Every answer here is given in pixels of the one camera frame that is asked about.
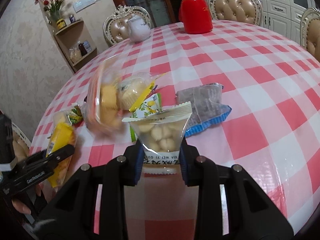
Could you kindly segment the person left hand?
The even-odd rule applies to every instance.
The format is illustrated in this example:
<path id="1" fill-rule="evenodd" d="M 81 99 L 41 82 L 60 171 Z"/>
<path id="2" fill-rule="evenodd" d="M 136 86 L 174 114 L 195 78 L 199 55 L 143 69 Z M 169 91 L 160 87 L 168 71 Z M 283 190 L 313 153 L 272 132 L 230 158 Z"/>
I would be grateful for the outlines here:
<path id="1" fill-rule="evenodd" d="M 17 161 L 20 162 L 23 159 L 25 159 L 29 153 L 29 148 L 25 144 L 25 142 L 20 138 L 20 136 L 13 131 L 13 142 L 12 142 L 13 148 L 14 148 L 14 153 L 17 157 Z M 31 210 L 29 207 L 27 207 L 25 204 L 23 204 L 19 200 L 12 200 L 12 204 L 14 208 L 23 214 L 30 215 Z"/>

